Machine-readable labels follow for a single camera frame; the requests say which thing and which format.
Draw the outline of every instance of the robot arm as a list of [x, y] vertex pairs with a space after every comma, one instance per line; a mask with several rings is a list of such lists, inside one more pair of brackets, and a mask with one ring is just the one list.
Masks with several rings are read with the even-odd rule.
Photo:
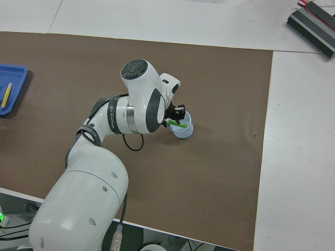
[[178, 79], [158, 75], [146, 60], [127, 63], [121, 79], [129, 95], [101, 98], [79, 128], [66, 155], [66, 171], [31, 224], [34, 250], [101, 251], [128, 188], [121, 160], [100, 147], [105, 136], [152, 133], [169, 118], [184, 118], [185, 108], [171, 104], [181, 84]]

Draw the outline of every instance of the brown mat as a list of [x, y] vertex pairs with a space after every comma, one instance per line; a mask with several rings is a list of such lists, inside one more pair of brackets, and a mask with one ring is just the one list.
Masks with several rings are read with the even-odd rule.
[[125, 220], [253, 249], [272, 51], [9, 32], [0, 43], [0, 63], [29, 70], [13, 114], [0, 118], [1, 187], [44, 198], [95, 101], [126, 93], [121, 67], [144, 58], [181, 80], [173, 102], [195, 131], [180, 140], [159, 128], [140, 152], [120, 135], [105, 140], [128, 170]]

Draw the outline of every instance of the white table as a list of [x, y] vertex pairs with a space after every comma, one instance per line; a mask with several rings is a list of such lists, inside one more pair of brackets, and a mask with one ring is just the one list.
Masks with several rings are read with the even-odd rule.
[[[335, 13], [333, 0], [316, 2]], [[332, 250], [335, 61], [286, 26], [296, 8], [288, 0], [0, 0], [0, 30], [274, 50], [254, 250]]]

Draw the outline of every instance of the yellow marker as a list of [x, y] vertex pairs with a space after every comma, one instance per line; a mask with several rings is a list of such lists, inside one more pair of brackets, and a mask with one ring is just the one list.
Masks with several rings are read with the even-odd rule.
[[9, 83], [9, 84], [8, 84], [8, 87], [7, 87], [5, 96], [4, 96], [4, 100], [2, 101], [2, 104], [1, 104], [1, 108], [5, 108], [5, 106], [6, 106], [6, 104], [7, 104], [7, 101], [8, 101], [8, 97], [9, 97], [10, 91], [11, 91], [11, 89], [12, 89], [12, 86], [13, 86], [12, 83]]

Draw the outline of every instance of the blue tray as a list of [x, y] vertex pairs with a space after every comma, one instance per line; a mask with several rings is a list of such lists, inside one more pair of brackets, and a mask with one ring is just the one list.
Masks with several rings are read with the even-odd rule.
[[[27, 77], [27, 68], [20, 65], [0, 64], [0, 115], [8, 114], [12, 111], [17, 97]], [[7, 104], [1, 108], [8, 84], [12, 83]]]

